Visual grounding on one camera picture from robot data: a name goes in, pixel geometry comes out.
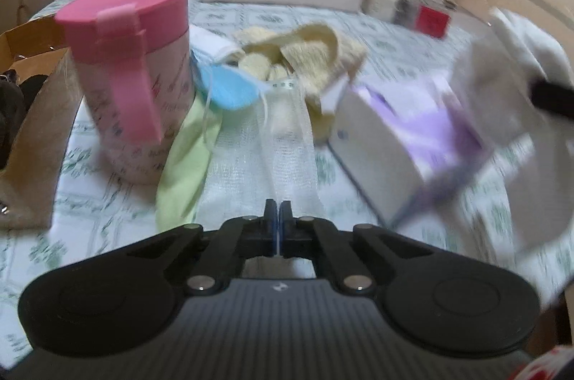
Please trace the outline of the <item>blue face mask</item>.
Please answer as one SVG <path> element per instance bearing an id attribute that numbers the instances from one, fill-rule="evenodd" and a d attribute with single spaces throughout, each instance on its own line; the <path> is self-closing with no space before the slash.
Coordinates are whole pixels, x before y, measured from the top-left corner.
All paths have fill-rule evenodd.
<path id="1" fill-rule="evenodd" d="M 261 86 L 239 69 L 215 62 L 200 50 L 191 51 L 190 65 L 194 83 L 205 100 L 218 108 L 236 111 L 261 99 Z"/>

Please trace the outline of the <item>purple tissue pack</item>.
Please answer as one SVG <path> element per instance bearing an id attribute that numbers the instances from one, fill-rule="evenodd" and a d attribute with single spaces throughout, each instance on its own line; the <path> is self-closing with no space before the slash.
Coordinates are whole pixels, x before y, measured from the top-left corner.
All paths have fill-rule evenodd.
<path id="1" fill-rule="evenodd" d="M 384 225 L 451 198 L 488 159 L 448 75 L 350 85 L 329 146 Z"/>

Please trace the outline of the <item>green floral tablecloth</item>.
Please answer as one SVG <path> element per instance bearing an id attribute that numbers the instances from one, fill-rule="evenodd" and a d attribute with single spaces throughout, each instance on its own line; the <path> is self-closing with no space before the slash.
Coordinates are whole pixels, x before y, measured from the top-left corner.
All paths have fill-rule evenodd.
<path id="1" fill-rule="evenodd" d="M 189 0 L 189 21 L 224 37 L 251 27 L 288 32 L 297 25 L 325 23 L 362 42 L 368 58 L 360 77 L 406 83 L 451 66 L 459 52 L 477 37 L 481 24 L 457 18 L 443 39 L 386 24 L 363 15 L 326 9 L 253 4 L 208 4 Z M 298 191 L 291 195 L 296 212 L 314 212 L 338 228 L 376 221 L 330 149 L 304 134 L 302 95 L 293 83 L 281 83 L 256 104 L 223 116 L 226 142 L 238 141 L 256 166 L 265 186 L 279 180 L 268 166 L 272 147 L 285 147 L 293 135 L 298 165 L 289 176 Z M 518 233 L 504 181 L 531 150 L 528 139 L 494 155 L 479 176 L 447 205 L 404 226 L 407 236 L 486 262 L 500 263 L 529 281 L 544 305 L 555 302 L 573 278 L 573 235 L 534 250 L 518 251 Z M 24 287 L 37 276 L 150 237 L 156 223 L 156 190 L 117 176 L 102 154 L 93 119 L 81 106 L 71 129 L 58 178 L 52 225 L 45 231 L 1 234 L 1 364 L 8 368 L 28 354 L 30 346 L 18 317 Z"/>

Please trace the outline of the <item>pink Hello Kitty cup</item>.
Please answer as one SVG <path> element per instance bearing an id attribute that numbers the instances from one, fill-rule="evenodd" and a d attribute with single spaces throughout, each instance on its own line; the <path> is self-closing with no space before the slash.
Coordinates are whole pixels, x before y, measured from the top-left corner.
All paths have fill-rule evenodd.
<path id="1" fill-rule="evenodd" d="M 105 157 L 156 185 L 194 101 L 188 0 L 74 0 L 55 20 Z"/>

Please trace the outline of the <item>open brown cardboard tray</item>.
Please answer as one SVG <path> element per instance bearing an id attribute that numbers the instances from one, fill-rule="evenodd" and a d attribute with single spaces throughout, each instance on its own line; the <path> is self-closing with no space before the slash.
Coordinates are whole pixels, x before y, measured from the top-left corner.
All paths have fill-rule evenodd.
<path id="1" fill-rule="evenodd" d="M 52 16 L 1 34 L 1 73 L 48 76 L 1 169 L 1 228 L 49 228 L 57 183 L 82 90 L 63 30 Z"/>

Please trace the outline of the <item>cream knitted socks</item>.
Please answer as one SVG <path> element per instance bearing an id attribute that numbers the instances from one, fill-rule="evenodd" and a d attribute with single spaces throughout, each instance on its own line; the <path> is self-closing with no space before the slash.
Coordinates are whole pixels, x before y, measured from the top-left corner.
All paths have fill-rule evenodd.
<path id="1" fill-rule="evenodd" d="M 323 22 L 286 33 L 252 27 L 235 34 L 240 47 L 224 57 L 260 81 L 297 81 L 305 96 L 316 144 L 326 142 L 335 118 L 339 90 L 353 82 L 366 62 L 367 47 Z"/>

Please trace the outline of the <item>light green cloth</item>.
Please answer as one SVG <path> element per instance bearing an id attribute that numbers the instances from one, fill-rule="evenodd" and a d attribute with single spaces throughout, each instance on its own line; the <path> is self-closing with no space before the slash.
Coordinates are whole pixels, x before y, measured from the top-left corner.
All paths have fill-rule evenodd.
<path id="1" fill-rule="evenodd" d="M 211 110 L 204 97 L 196 95 L 157 186 L 156 223 L 160 232 L 193 222 L 221 125 L 222 113 Z"/>

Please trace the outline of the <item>black sleep mask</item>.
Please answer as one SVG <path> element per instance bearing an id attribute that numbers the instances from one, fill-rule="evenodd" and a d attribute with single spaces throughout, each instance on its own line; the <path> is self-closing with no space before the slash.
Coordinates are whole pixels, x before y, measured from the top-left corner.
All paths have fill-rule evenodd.
<path id="1" fill-rule="evenodd" d="M 18 73 L 9 69 L 1 73 L 0 92 L 0 167 L 8 162 L 12 145 L 38 92 L 48 76 L 33 75 L 18 82 Z"/>

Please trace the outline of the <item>white gauze cloth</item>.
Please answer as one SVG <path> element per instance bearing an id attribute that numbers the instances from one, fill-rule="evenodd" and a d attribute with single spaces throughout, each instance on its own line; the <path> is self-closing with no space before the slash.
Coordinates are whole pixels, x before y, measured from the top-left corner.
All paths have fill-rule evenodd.
<path id="1" fill-rule="evenodd" d="M 324 214 L 309 113 L 293 80 L 275 81 L 253 105 L 223 114 L 194 220 L 217 229 L 261 216 L 267 199 L 288 200 L 296 217 Z"/>

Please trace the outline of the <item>stack of books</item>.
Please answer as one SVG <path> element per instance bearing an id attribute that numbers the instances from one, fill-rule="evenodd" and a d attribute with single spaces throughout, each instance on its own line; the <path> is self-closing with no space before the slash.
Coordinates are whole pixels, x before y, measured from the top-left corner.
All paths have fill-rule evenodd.
<path id="1" fill-rule="evenodd" d="M 362 0 L 364 14 L 442 39 L 457 5 L 452 0 Z"/>

